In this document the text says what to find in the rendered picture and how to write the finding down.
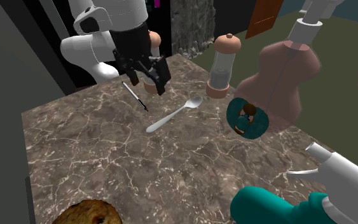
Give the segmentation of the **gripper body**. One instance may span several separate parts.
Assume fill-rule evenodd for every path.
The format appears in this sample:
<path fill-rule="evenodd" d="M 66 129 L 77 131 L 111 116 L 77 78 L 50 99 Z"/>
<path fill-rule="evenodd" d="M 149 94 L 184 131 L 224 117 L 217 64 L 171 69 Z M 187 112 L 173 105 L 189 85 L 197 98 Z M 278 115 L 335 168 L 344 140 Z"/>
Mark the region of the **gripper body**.
<path fill-rule="evenodd" d="M 116 65 L 121 74 L 129 60 L 134 62 L 134 69 L 145 73 L 150 71 L 151 40 L 148 25 L 141 23 L 138 27 L 126 31 L 109 30 L 119 56 L 115 56 Z"/>

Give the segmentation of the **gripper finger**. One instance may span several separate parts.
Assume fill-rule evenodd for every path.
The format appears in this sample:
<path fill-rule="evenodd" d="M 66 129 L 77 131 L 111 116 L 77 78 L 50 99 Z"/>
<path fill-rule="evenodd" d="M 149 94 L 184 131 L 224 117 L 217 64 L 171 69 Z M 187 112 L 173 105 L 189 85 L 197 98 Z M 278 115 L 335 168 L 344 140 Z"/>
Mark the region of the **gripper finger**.
<path fill-rule="evenodd" d="M 164 56 L 143 56 L 137 61 L 137 70 L 143 72 L 154 82 L 158 95 L 165 92 L 165 86 L 171 79 L 171 75 Z"/>
<path fill-rule="evenodd" d="M 126 59 L 117 49 L 113 50 L 116 64 L 119 71 L 124 71 L 125 74 L 129 77 L 133 86 L 136 86 L 139 83 L 139 79 L 133 68 L 133 60 Z"/>

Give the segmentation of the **white pen with black tip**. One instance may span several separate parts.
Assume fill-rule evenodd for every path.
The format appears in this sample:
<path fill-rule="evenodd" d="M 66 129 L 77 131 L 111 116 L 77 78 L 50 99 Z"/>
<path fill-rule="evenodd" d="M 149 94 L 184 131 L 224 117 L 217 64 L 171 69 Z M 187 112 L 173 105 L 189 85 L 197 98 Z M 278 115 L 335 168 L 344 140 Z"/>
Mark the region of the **white pen with black tip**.
<path fill-rule="evenodd" d="M 139 99 L 139 97 L 133 92 L 133 90 L 125 83 L 125 82 L 121 82 L 122 85 L 128 90 L 128 92 L 132 95 L 132 97 L 144 108 L 144 110 L 146 110 L 147 112 L 149 111 L 147 106 Z"/>

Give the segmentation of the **silver spoon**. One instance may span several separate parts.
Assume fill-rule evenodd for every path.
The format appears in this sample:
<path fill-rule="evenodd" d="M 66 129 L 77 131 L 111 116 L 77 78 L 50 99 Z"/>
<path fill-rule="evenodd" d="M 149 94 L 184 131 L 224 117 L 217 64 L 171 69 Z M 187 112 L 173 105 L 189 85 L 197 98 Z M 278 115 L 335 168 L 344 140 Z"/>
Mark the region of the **silver spoon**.
<path fill-rule="evenodd" d="M 193 97 L 186 101 L 186 103 L 180 107 L 179 109 L 175 110 L 171 114 L 167 115 L 166 117 L 160 119 L 159 121 L 155 122 L 154 124 L 150 125 L 147 129 L 147 133 L 154 132 L 156 129 L 159 129 L 162 125 L 167 123 L 172 117 L 174 117 L 176 114 L 178 114 L 180 111 L 182 111 L 184 108 L 197 108 L 201 103 L 203 102 L 203 98 L 200 96 Z"/>

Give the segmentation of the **pink spray bottle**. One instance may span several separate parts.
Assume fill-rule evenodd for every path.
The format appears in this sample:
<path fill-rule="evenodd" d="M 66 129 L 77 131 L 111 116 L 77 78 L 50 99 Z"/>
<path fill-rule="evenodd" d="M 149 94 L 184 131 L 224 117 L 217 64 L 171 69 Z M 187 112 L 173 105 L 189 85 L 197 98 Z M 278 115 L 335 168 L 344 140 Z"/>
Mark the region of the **pink spray bottle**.
<path fill-rule="evenodd" d="M 293 125 L 301 113 L 298 86 L 313 78 L 320 62 L 310 43 L 344 0 L 305 0 L 304 14 L 296 20 L 284 41 L 264 47 L 259 54 L 259 72 L 240 82 L 234 93 L 262 109 L 269 118 L 269 131 Z"/>

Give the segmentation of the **brown wooden door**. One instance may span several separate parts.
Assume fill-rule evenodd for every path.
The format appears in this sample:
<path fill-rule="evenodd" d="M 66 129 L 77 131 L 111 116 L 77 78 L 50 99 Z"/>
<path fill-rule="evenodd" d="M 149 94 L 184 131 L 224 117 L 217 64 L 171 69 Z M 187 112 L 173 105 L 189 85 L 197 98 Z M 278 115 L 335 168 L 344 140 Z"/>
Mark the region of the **brown wooden door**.
<path fill-rule="evenodd" d="M 274 26 L 284 0 L 257 0 L 245 39 L 261 34 Z"/>

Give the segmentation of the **brown cookie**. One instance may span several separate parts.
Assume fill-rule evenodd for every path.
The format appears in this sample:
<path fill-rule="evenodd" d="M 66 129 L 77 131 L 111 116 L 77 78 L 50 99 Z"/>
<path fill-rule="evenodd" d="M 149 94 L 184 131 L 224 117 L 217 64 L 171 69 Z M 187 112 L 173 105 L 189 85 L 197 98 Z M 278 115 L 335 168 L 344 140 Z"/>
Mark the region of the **brown cookie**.
<path fill-rule="evenodd" d="M 119 213 L 103 200 L 82 200 L 69 206 L 52 224 L 123 224 Z"/>

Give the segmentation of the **teal spray bottle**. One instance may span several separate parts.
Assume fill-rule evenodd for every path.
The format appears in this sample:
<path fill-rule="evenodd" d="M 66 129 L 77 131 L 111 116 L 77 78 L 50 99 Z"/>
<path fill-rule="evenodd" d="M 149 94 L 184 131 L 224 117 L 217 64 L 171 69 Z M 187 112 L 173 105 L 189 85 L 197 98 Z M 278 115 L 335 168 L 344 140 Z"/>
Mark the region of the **teal spray bottle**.
<path fill-rule="evenodd" d="M 306 152 L 317 159 L 318 168 L 287 175 L 321 183 L 325 193 L 312 192 L 293 206 L 264 188 L 246 186 L 231 202 L 233 220 L 237 224 L 358 224 L 358 166 L 317 143 Z"/>

